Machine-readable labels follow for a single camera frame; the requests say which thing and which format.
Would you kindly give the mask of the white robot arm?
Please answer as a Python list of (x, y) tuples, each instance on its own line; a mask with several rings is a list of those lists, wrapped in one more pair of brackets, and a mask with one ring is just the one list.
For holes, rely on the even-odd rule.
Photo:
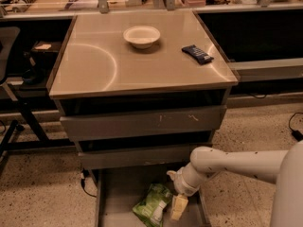
[(274, 184), (270, 227), (303, 227), (303, 141), (288, 150), (225, 152), (195, 148), (186, 166), (168, 172), (177, 192), (171, 217), (180, 218), (187, 199), (222, 171)]

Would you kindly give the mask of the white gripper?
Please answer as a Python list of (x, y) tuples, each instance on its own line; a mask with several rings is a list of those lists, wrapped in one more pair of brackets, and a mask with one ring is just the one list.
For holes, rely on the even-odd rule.
[(187, 197), (193, 196), (199, 190), (203, 176), (193, 166), (183, 166), (176, 172), (169, 170), (167, 175), (173, 181), (174, 188), (179, 194), (172, 198), (170, 218), (179, 220), (187, 207)]

